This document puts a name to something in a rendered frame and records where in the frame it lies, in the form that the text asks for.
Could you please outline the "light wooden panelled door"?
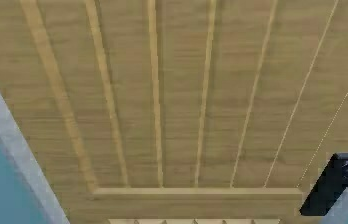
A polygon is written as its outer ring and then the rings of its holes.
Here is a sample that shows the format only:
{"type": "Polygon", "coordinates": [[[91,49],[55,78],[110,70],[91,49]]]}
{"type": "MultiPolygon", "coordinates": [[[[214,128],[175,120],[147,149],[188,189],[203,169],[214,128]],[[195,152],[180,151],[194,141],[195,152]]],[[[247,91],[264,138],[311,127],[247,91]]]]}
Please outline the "light wooden panelled door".
{"type": "Polygon", "coordinates": [[[318,224],[348,0],[0,0],[0,135],[56,224],[318,224]]]}

